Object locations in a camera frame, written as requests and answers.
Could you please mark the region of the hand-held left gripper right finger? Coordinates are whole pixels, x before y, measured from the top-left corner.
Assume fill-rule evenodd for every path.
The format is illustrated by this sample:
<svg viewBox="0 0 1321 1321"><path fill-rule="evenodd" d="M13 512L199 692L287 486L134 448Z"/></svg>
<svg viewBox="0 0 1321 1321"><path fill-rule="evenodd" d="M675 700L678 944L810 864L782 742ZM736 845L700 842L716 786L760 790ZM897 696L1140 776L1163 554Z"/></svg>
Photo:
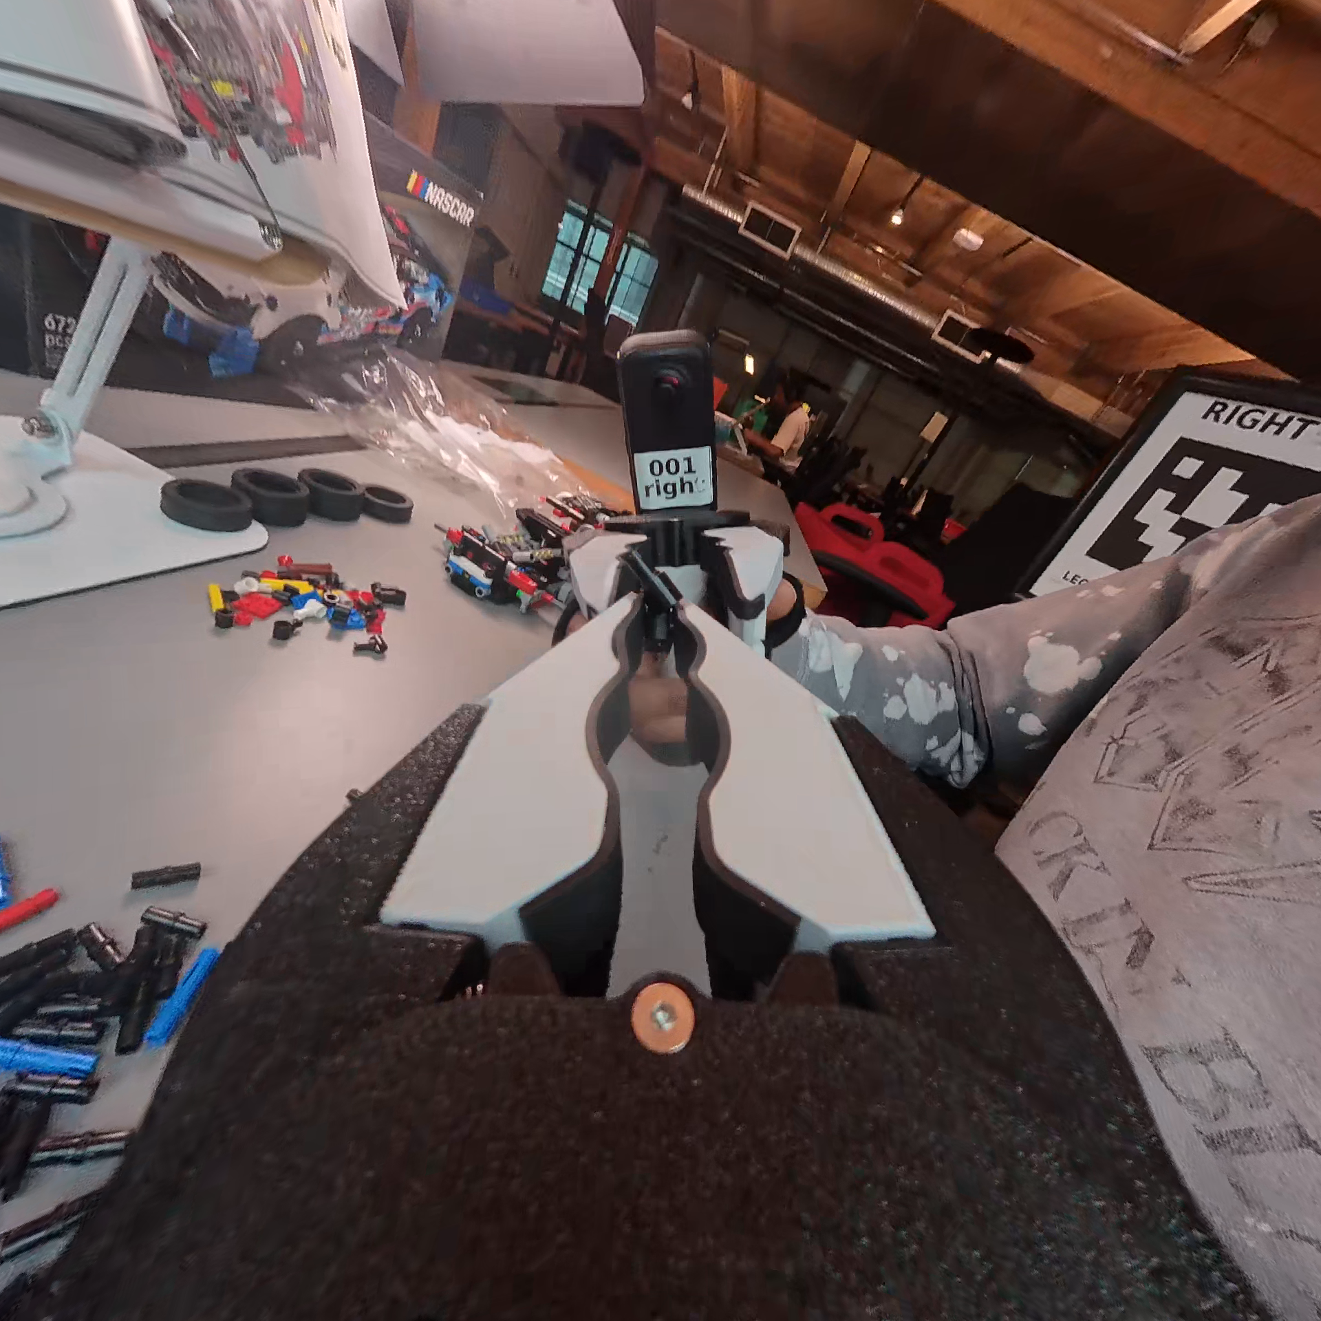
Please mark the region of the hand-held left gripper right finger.
<svg viewBox="0 0 1321 1321"><path fill-rule="evenodd" d="M691 894L711 996L756 997L792 955L931 947L833 710L698 605L678 609L674 667L705 770Z"/></svg>

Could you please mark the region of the person's grey printed sweatshirt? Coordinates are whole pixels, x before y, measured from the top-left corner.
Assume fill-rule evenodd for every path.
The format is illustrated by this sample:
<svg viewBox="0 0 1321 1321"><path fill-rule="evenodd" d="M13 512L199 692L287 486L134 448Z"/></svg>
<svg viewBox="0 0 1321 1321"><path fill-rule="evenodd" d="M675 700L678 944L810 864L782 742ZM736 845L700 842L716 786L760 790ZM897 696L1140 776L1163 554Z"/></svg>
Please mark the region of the person's grey printed sweatshirt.
<svg viewBox="0 0 1321 1321"><path fill-rule="evenodd" d="M1263 1302L1318 1318L1318 612L1183 619L1092 713L1001 711L1001 839L1110 1014L1165 1146Z"/></svg>

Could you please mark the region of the white metal book stand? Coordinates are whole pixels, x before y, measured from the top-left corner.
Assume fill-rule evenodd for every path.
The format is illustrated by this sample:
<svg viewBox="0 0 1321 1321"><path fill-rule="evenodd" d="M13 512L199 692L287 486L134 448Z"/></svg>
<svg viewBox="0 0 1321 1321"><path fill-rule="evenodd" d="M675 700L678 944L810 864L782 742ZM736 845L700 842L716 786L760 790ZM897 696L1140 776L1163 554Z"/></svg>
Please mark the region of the white metal book stand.
<svg viewBox="0 0 1321 1321"><path fill-rule="evenodd" d="M268 543L173 520L163 470L86 428L145 290L153 254L107 242L53 382L24 417L1 418L1 607L34 604L251 554Z"/></svg>

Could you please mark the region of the dark toy beam assembly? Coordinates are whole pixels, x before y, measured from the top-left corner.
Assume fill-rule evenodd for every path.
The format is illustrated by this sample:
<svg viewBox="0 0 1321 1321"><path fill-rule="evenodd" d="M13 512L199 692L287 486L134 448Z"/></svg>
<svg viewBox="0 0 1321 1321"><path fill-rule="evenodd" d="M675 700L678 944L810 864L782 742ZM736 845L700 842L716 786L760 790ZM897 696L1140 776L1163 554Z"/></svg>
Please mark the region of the dark toy beam assembly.
<svg viewBox="0 0 1321 1321"><path fill-rule="evenodd" d="M625 549L621 561L635 583L643 649L656 658L667 656L672 649L682 593L665 570L653 568L635 547Z"/></svg>

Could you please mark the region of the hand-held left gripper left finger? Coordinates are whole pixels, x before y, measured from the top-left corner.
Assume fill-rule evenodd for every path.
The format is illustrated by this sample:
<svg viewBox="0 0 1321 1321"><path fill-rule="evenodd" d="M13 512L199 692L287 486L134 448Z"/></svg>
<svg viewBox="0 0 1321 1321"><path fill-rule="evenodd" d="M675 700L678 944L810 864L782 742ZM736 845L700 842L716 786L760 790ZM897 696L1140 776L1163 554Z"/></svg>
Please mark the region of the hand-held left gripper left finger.
<svg viewBox="0 0 1321 1321"><path fill-rule="evenodd" d="M619 787L630 729L632 598L497 686L378 919L535 947L562 992L603 996L619 933Z"/></svg>

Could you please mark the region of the person's right forearm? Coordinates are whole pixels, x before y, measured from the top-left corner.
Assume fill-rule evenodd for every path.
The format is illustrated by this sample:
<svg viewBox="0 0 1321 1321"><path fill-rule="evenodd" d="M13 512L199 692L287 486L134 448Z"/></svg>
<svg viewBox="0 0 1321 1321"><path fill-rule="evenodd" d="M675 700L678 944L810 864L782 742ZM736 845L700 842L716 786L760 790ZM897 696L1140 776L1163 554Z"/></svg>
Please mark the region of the person's right forearm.
<svg viewBox="0 0 1321 1321"><path fill-rule="evenodd" d="M807 612L771 662L906 768L956 787L1030 784L1117 695L1129 713L1213 732L1232 684L1318 678L1318 498L1208 532L1082 586L943 629L862 629Z"/></svg>

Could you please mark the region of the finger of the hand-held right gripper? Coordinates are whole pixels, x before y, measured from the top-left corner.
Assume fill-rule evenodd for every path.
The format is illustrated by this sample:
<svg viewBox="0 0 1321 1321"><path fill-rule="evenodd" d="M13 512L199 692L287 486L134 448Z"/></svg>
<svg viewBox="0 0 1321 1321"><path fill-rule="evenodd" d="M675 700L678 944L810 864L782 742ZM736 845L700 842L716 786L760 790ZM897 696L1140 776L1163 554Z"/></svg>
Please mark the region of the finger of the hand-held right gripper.
<svg viewBox="0 0 1321 1321"><path fill-rule="evenodd" d="M719 622L767 658L769 611L784 576L784 545L759 525L719 530Z"/></svg>
<svg viewBox="0 0 1321 1321"><path fill-rule="evenodd" d="M642 543L636 532L576 530L568 536L568 571L577 612L595 619L620 596L636 590L635 575L623 565L623 554Z"/></svg>

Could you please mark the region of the pile of mixed colourful bricks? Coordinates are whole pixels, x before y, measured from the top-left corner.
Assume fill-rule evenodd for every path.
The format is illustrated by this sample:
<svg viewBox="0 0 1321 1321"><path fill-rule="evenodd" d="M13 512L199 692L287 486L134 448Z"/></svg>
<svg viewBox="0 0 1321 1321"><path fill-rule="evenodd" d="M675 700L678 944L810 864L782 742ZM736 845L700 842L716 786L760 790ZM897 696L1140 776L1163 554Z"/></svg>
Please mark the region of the pile of mixed colourful bricks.
<svg viewBox="0 0 1321 1321"><path fill-rule="evenodd" d="M396 583L357 582L331 561L288 554L277 556L272 568L243 570L229 587L206 587L215 631L264 625L269 642L279 649L320 631L342 641L346 653L371 659L387 655L387 618L403 611L407 600L407 590Z"/></svg>

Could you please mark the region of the clear plastic bag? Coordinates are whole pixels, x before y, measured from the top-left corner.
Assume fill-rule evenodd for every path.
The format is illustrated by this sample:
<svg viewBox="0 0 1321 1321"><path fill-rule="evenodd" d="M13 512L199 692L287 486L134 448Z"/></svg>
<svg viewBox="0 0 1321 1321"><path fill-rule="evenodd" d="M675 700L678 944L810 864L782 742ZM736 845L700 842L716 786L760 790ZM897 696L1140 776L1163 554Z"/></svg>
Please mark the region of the clear plastic bag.
<svg viewBox="0 0 1321 1321"><path fill-rule="evenodd" d="M601 502L486 389L387 345L341 345L292 364L286 386L354 440L462 495L482 521L511 527L548 497Z"/></svg>

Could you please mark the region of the red plastic chair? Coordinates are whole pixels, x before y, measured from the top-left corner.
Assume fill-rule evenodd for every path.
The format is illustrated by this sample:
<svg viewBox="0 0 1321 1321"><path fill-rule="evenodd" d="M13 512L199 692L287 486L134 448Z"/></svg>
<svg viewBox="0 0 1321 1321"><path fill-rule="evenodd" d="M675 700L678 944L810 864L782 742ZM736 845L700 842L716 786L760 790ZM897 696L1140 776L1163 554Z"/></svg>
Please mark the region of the red plastic chair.
<svg viewBox="0 0 1321 1321"><path fill-rule="evenodd" d="M914 550L880 541L857 565L866 597L866 622L873 625L921 625L942 629L953 601L942 572Z"/></svg>
<svg viewBox="0 0 1321 1321"><path fill-rule="evenodd" d="M877 549L884 541L883 520L877 514L844 502L821 508L799 502L793 514L818 568L858 582L876 575Z"/></svg>

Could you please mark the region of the paned window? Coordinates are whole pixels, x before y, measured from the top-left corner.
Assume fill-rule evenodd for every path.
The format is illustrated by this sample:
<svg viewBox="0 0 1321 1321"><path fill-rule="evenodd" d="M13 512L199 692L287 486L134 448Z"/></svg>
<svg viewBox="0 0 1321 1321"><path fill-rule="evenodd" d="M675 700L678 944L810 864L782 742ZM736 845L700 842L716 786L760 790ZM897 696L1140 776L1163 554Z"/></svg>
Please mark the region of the paned window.
<svg viewBox="0 0 1321 1321"><path fill-rule="evenodd" d="M586 312L586 294L601 276L612 232L612 225L599 214L588 217L584 205L565 203L539 287L547 311L558 305L568 290L568 309L579 316ZM605 285L606 315L636 326L657 271L658 261L649 245L639 235L628 234Z"/></svg>

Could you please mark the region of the partly built toy car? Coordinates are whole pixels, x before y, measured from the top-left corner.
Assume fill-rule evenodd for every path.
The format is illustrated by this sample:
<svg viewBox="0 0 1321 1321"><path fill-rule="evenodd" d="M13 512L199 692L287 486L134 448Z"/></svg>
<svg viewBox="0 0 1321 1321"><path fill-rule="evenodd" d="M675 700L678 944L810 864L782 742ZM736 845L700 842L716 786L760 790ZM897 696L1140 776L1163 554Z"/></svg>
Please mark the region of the partly built toy car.
<svg viewBox="0 0 1321 1321"><path fill-rule="evenodd" d="M592 497L562 492L519 505L510 532L467 524L436 523L434 528L442 536L442 570L452 586L478 601L529 614L562 608L572 597L565 541L620 514Z"/></svg>

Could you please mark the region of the toy instruction booklet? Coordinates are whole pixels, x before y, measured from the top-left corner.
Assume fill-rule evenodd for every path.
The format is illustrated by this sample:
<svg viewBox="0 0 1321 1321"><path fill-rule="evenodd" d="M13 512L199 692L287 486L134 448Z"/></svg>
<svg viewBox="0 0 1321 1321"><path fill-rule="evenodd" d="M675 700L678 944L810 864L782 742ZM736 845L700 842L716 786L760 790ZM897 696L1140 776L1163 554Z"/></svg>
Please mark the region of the toy instruction booklet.
<svg viewBox="0 0 1321 1321"><path fill-rule="evenodd" d="M401 303L343 3L3 1L2 203Z"/></svg>

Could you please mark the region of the pile of black blue pins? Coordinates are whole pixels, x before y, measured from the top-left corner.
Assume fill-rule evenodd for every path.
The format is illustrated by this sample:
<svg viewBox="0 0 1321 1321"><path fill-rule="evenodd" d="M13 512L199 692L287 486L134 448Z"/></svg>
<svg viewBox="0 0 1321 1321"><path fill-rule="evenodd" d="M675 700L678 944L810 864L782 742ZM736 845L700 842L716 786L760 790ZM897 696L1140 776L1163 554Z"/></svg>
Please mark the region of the pile of black blue pins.
<svg viewBox="0 0 1321 1321"><path fill-rule="evenodd" d="M2 1269L71 1233L136 1138L218 958L189 896L200 875L133 871L105 920L57 915L53 887L2 907Z"/></svg>

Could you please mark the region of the black toy set box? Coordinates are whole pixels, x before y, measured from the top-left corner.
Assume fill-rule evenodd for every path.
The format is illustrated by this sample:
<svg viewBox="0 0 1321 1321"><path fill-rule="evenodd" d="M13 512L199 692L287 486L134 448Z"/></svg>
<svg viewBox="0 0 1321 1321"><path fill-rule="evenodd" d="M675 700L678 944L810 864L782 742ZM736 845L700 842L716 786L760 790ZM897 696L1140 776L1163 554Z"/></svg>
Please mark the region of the black toy set box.
<svg viewBox="0 0 1321 1321"><path fill-rule="evenodd" d="M341 272L265 289L236 271L163 254L109 385L280 403L288 381L325 362L361 360L376 349L441 356L482 195L379 115L365 111L364 124L401 305L386 305ZM85 227L2 208L3 370L54 377L107 242Z"/></svg>

